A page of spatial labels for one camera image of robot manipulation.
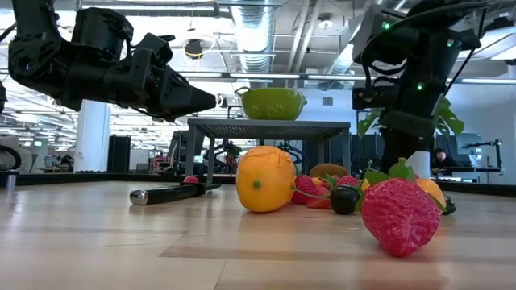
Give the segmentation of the black round wheel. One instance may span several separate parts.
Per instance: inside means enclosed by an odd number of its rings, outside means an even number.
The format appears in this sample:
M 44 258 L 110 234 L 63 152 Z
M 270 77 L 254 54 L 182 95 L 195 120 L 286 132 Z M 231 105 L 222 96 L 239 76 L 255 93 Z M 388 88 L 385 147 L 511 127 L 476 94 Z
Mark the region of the black round wheel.
M 15 170 L 21 165 L 21 156 L 15 149 L 8 146 L 0 145 L 0 151 L 8 153 L 14 158 L 15 163 L 10 167 L 10 170 Z

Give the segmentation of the black aluminium table frame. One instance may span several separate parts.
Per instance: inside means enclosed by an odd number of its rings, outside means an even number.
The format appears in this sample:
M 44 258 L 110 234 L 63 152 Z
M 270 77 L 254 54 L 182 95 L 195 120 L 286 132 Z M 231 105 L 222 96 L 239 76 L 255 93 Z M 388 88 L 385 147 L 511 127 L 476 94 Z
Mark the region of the black aluminium table frame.
M 134 182 L 169 182 L 179 183 L 183 176 L 151 175 L 151 174 L 118 174 L 118 173 L 42 173 L 20 174 L 17 185 L 66 184 L 102 181 L 134 181 Z M 480 184 L 456 181 L 437 181 L 442 191 L 457 193 L 473 193 L 488 196 L 516 198 L 516 185 Z

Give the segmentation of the large plant in white pot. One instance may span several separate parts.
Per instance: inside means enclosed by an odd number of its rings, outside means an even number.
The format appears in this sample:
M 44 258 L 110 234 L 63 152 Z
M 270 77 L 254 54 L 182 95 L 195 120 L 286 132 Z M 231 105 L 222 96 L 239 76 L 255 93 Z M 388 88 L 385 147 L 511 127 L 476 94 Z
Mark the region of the large plant in white pot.
M 371 109 L 366 117 L 358 122 L 358 135 L 363 137 L 365 133 L 375 127 L 379 127 L 381 134 L 381 128 L 385 126 L 381 125 L 381 113 L 382 108 Z M 428 137 L 419 137 L 419 145 L 417 151 L 406 159 L 406 166 L 411 166 L 414 169 L 414 174 L 422 178 L 430 177 L 432 152 L 434 150 L 434 134 L 435 131 L 440 131 L 445 137 L 450 136 L 452 131 L 455 135 L 459 135 L 464 130 L 464 123 L 460 121 L 455 113 L 451 110 L 451 103 L 445 97 L 442 97 L 437 104 L 436 111 L 434 113 L 433 121 L 435 124 L 435 130 L 432 135 Z

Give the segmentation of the black cabinet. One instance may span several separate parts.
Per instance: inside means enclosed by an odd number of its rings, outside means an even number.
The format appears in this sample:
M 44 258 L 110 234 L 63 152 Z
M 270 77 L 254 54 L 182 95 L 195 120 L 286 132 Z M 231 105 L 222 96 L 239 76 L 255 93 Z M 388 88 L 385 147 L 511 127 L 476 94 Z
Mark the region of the black cabinet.
M 131 155 L 131 137 L 111 135 L 108 147 L 107 171 L 112 173 L 129 173 Z

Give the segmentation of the silver metal post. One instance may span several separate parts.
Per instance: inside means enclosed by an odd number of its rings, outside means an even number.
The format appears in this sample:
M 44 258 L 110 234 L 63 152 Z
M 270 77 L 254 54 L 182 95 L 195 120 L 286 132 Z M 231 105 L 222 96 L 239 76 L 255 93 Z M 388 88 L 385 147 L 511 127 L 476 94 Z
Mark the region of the silver metal post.
M 15 191 L 18 176 L 19 172 L 13 169 L 0 171 L 0 180 L 4 180 L 4 188 L 7 191 Z

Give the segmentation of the grey perforated metal stand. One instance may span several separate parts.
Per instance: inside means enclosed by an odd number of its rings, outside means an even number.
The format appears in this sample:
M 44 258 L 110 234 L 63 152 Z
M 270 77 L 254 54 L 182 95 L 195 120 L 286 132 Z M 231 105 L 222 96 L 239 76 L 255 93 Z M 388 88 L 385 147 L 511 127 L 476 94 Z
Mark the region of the grey perforated metal stand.
M 201 133 L 210 139 L 207 180 L 213 181 L 214 141 L 216 139 L 315 140 L 318 142 L 318 162 L 325 161 L 324 141 L 342 135 L 342 165 L 350 168 L 351 144 L 348 122 L 280 121 L 249 119 L 190 118 L 187 134 L 185 174 L 194 174 L 195 139 Z

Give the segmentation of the background office desk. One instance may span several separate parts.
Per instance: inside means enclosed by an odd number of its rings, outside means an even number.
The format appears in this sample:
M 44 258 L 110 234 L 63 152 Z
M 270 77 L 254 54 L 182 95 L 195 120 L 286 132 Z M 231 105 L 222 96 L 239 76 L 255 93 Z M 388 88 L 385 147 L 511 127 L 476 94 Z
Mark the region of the background office desk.
M 502 175 L 503 170 L 497 167 L 445 167 L 430 170 L 432 176 L 453 176 L 454 174 L 460 173 L 500 173 Z

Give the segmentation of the background computer monitor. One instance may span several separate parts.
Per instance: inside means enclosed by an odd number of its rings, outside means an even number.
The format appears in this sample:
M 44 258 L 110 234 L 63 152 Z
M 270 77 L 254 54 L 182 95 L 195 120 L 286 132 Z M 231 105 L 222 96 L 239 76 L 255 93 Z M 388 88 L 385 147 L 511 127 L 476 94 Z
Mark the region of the background computer monitor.
M 456 154 L 480 155 L 481 147 L 477 146 L 477 144 L 481 142 L 481 135 L 477 133 L 462 133 L 456 135 Z

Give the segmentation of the green colander bowl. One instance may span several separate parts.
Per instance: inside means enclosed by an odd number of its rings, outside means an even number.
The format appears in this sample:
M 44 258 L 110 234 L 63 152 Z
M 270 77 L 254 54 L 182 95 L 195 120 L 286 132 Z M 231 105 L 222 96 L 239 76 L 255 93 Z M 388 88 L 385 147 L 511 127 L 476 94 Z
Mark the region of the green colander bowl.
M 303 93 L 287 88 L 241 87 L 235 94 L 241 98 L 244 113 L 254 120 L 295 121 L 307 104 Z

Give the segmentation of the silver ceiling duct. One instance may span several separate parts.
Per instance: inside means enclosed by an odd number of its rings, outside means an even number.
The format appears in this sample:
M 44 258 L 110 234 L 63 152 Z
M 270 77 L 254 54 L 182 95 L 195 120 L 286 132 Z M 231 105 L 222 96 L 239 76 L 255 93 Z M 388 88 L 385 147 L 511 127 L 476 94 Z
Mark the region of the silver ceiling duct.
M 276 0 L 237 0 L 231 7 L 235 20 L 237 48 L 242 70 L 247 73 L 267 73 L 270 70 L 273 49 L 273 16 L 281 4 Z

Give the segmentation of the dark machine with red parts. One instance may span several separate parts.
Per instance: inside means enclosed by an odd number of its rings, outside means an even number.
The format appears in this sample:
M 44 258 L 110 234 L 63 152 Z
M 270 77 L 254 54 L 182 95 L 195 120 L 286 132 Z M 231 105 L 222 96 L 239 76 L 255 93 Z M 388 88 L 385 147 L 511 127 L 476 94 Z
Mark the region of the dark machine with red parts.
M 243 149 L 233 144 L 229 139 L 214 148 L 214 171 L 217 173 L 234 174 L 237 169 L 237 159 Z

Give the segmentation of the brown toy kiwi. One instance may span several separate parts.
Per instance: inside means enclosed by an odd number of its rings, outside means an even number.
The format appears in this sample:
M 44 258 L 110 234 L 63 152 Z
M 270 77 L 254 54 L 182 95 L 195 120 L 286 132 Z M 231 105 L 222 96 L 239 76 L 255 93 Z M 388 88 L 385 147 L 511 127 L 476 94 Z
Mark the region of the brown toy kiwi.
M 347 176 L 348 174 L 349 171 L 344 166 L 332 163 L 318 164 L 312 167 L 310 170 L 310 177 L 325 178 L 327 175 L 329 175 L 341 178 L 343 176 Z

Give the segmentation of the large toy strawberry with leaves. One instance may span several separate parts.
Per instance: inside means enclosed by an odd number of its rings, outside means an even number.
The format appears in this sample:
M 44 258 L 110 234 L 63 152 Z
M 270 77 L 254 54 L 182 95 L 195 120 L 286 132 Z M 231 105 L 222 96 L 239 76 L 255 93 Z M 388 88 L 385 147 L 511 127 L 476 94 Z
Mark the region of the large toy strawberry with leaves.
M 405 257 L 428 244 L 445 207 L 417 185 L 421 178 L 406 159 L 400 158 L 388 173 L 369 169 L 364 179 L 370 186 L 365 191 L 359 187 L 356 211 L 380 245 L 392 256 Z

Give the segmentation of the white building column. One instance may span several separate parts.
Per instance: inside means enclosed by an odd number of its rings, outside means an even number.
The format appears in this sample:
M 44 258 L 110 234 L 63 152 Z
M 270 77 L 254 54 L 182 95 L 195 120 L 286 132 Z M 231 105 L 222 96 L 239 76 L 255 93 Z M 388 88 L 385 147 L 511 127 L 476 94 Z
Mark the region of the white building column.
M 83 100 L 77 120 L 74 171 L 107 169 L 110 141 L 111 106 L 99 101 Z

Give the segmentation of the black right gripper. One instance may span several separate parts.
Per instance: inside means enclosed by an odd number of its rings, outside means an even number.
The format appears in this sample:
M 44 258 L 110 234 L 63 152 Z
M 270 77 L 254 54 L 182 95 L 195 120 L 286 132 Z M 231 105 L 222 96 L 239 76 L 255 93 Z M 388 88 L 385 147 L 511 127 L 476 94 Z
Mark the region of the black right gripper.
M 394 95 L 385 101 L 381 113 L 381 137 L 385 146 L 381 171 L 388 173 L 400 157 L 408 159 L 418 149 L 419 137 L 433 134 L 434 113 L 446 86 L 443 82 L 424 82 L 414 77 L 402 77 L 395 85 Z

